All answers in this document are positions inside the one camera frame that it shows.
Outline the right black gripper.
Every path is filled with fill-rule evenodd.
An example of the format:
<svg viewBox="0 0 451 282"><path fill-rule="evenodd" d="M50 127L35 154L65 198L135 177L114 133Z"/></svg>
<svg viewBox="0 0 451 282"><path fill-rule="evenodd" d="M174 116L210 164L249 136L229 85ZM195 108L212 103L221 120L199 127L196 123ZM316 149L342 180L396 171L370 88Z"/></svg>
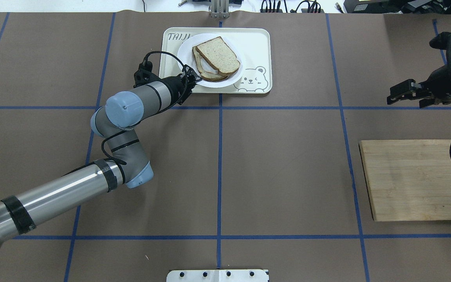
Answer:
<svg viewBox="0 0 451 282"><path fill-rule="evenodd" d="M387 105L398 101L417 100L417 91L421 90L423 99L419 108L423 109L437 104L451 104L451 65L445 65L435 70L426 81L417 83L414 79L406 79L390 87L386 98Z"/></svg>

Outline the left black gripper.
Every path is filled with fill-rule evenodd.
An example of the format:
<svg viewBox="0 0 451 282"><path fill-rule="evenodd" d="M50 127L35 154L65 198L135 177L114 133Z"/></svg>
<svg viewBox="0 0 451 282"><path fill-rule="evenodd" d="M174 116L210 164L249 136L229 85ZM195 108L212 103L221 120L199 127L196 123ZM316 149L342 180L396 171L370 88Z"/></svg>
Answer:
<svg viewBox="0 0 451 282"><path fill-rule="evenodd" d="M192 94L193 88L201 81L200 73L189 65L182 67L181 75L165 78L164 83L167 85L171 96L170 105L182 105Z"/></svg>

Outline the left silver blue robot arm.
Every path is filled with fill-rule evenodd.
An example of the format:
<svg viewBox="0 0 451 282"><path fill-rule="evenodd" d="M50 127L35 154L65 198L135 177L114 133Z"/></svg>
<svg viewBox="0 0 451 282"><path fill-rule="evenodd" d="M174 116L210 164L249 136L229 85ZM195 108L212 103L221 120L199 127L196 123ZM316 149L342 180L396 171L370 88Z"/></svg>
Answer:
<svg viewBox="0 0 451 282"><path fill-rule="evenodd" d="M74 207L125 184L138 187L153 176L152 165L135 131L144 119L183 104L199 75L188 65L176 76L159 78L146 63L134 75L133 89L107 99L90 126L103 139L105 157L19 195L0 200L0 248Z"/></svg>

